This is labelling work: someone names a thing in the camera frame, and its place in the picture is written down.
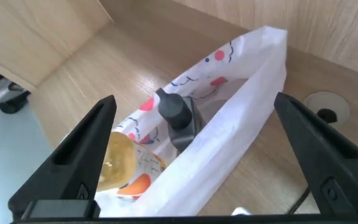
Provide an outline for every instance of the wooden shelf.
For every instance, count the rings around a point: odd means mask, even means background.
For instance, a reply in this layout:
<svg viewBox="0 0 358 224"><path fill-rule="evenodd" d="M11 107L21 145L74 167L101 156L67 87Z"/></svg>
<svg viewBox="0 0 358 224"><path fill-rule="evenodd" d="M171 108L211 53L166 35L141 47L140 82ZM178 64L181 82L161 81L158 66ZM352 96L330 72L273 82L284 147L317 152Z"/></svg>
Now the wooden shelf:
<svg viewBox="0 0 358 224"><path fill-rule="evenodd" d="M247 32L179 4L130 7L132 13L99 31L30 97L52 147L104 96L116 97L117 124L157 88ZM358 73L294 49L288 49L287 69L285 93L303 100L326 90L349 102L351 117L338 130L358 145ZM200 215L229 215L240 206L254 214L284 213L305 188L306 180L273 113ZM318 212L312 197L299 212Z"/></svg>

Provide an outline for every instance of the round hole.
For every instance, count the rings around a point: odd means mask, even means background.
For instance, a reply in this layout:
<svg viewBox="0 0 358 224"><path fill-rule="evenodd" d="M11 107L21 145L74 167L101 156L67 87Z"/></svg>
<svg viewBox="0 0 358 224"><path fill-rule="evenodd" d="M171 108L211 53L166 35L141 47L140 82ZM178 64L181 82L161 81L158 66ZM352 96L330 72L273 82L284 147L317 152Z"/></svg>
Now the round hole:
<svg viewBox="0 0 358 224"><path fill-rule="evenodd" d="M332 200L336 200L336 192L333 189L328 189L328 196L332 199Z"/></svg>
<svg viewBox="0 0 358 224"><path fill-rule="evenodd" d="M323 108L317 111L317 116L323 119L328 124L338 121L335 111L327 108Z"/></svg>

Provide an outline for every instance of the wood grain surface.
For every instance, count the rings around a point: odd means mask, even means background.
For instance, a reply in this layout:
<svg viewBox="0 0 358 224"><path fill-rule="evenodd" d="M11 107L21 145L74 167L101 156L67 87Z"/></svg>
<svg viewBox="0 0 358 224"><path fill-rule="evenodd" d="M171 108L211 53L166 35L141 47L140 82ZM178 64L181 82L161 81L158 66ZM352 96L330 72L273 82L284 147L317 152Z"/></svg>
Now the wood grain surface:
<svg viewBox="0 0 358 224"><path fill-rule="evenodd" d="M246 29L288 29L296 49L358 72L358 0L174 0Z"/></svg>
<svg viewBox="0 0 358 224"><path fill-rule="evenodd" d="M97 0L0 0L0 73L33 90L109 21Z"/></svg>
<svg viewBox="0 0 358 224"><path fill-rule="evenodd" d="M97 33L30 96L53 147L104 96L116 97L117 124L158 87L247 32L170 1L106 10L116 22ZM285 93L303 100L325 90L349 102L351 116L338 130L358 145L358 73L293 48L288 49L287 69ZM200 215L229 215L239 206L253 214L284 213L305 188L306 180L273 113ZM298 211L316 212L312 196Z"/></svg>

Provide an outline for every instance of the printed pattern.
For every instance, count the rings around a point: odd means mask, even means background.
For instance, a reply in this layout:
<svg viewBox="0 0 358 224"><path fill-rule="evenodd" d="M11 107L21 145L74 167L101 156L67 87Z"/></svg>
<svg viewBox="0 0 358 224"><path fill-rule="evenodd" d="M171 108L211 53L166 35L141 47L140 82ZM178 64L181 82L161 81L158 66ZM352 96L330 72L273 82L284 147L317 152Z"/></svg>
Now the printed pattern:
<svg viewBox="0 0 358 224"><path fill-rule="evenodd" d="M231 63L234 60L234 48L237 39L230 41L226 45L214 51L204 60L200 61L191 67L184 74L174 79L164 90L167 93L179 93L186 89L192 83L192 90L187 96L196 100L213 99L218 94L222 85L228 82L226 77L214 77L208 75L208 72L215 70L218 67ZM160 138L158 133L159 124L148 119L147 113L155 114L159 103L159 97L154 94L149 100L139 107L139 110L132 113L122 123L120 123L113 131L119 131L131 138L137 144L153 145L159 144Z"/></svg>

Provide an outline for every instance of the white plastic bag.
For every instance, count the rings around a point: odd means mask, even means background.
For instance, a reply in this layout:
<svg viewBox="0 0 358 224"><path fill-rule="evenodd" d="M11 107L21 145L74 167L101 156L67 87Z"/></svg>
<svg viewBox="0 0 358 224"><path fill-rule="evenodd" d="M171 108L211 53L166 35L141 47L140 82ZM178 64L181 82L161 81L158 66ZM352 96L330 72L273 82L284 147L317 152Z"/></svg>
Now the white plastic bag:
<svg viewBox="0 0 358 224"><path fill-rule="evenodd" d="M196 215L272 113L286 77L286 51L287 32L262 27L230 41L165 86L167 93L193 97L210 121L136 202L124 205L111 192L98 192L101 217ZM175 149L158 101L154 94L114 131L169 161Z"/></svg>

